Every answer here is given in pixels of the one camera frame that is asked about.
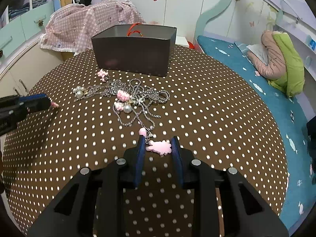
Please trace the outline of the pink charm pendant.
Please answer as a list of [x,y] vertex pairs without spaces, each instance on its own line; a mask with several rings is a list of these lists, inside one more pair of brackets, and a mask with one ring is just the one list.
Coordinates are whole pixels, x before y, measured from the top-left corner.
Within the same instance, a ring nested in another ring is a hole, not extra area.
[[154,152],[159,154],[160,156],[166,156],[172,152],[171,144],[163,141],[153,141],[150,140],[148,146],[146,147],[146,151]]

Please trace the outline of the cream lower cabinet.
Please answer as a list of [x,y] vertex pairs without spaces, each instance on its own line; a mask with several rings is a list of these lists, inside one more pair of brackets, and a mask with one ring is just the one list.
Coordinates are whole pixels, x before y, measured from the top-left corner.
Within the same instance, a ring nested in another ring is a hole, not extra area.
[[62,54],[41,49],[36,36],[1,60],[1,97],[25,96],[49,71],[63,62]]

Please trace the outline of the teal drawer cabinet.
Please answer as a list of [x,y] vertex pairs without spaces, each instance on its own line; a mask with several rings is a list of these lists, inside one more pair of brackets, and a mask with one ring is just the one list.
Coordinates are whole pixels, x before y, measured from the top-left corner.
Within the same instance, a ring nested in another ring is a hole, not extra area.
[[1,28],[1,62],[24,42],[40,32],[45,32],[45,27],[53,12],[53,3],[48,2],[17,16]]

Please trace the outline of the brown polka dot tablecloth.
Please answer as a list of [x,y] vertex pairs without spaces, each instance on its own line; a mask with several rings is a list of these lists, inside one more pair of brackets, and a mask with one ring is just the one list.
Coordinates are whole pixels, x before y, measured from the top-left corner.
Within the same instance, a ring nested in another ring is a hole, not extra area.
[[241,76],[197,51],[176,47],[165,77],[110,71],[102,82],[92,50],[59,64],[30,94],[57,108],[33,113],[5,139],[4,183],[23,234],[80,168],[122,157],[145,128],[212,168],[234,167],[276,215],[285,201],[287,162],[275,119]]

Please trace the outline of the pink checkered cloth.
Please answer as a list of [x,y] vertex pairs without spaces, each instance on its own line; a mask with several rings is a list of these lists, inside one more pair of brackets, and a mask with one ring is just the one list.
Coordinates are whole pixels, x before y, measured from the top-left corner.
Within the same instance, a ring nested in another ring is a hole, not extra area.
[[92,48],[91,38],[115,25],[144,23],[130,0],[107,0],[94,5],[69,4],[55,11],[40,37],[40,48],[81,53]]

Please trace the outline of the blue bed mattress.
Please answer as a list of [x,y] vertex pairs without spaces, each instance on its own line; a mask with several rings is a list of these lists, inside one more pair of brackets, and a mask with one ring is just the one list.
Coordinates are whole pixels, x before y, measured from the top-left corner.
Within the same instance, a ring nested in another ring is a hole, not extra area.
[[282,136],[286,160],[285,202],[280,218],[293,234],[307,218],[315,203],[315,173],[309,155],[307,119],[295,98],[270,86],[265,78],[255,74],[248,60],[246,45],[198,36],[198,44],[205,54],[237,72],[260,95],[272,113]]

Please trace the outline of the dark metal tin box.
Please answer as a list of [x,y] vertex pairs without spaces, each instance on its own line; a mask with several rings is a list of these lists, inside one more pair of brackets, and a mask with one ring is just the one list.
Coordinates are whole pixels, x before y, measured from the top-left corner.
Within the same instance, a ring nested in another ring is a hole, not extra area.
[[177,28],[163,25],[115,25],[91,38],[101,69],[166,76]]

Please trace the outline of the pink and green quilt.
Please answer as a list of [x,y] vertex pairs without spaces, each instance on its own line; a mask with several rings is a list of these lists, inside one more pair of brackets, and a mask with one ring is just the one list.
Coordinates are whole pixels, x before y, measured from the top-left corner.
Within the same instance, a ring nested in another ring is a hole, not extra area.
[[303,91],[304,63],[286,32],[264,31],[261,43],[268,50],[268,65],[265,65],[250,50],[247,56],[269,85],[292,98]]

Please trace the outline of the white pillow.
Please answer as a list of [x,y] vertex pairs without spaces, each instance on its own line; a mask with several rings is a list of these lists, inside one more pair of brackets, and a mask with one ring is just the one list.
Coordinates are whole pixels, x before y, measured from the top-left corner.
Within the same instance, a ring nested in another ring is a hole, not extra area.
[[263,44],[250,44],[246,46],[253,54],[257,56],[265,65],[268,65],[268,50]]

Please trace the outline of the red ottoman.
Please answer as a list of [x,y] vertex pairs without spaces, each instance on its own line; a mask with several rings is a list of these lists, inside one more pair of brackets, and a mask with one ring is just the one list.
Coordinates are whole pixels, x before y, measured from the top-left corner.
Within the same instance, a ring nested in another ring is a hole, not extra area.
[[190,49],[194,49],[195,50],[195,46],[193,43],[191,43],[190,41],[188,41],[188,44],[189,44],[189,48]]

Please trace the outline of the blue box on shelf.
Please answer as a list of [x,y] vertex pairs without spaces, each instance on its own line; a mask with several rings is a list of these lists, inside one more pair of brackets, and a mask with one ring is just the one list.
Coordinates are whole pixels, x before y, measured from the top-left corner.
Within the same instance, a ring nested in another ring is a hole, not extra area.
[[315,48],[316,48],[316,41],[312,39],[312,40],[309,42],[309,47],[310,47],[313,51],[315,51]]

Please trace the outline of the teal bunk bed frame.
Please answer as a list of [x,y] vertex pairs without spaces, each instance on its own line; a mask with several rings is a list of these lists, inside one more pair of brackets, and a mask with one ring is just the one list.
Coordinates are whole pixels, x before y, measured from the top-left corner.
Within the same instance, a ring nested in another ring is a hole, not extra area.
[[194,36],[259,44],[265,30],[287,32],[315,77],[315,51],[309,47],[315,40],[315,15],[306,0],[219,0],[199,16]]

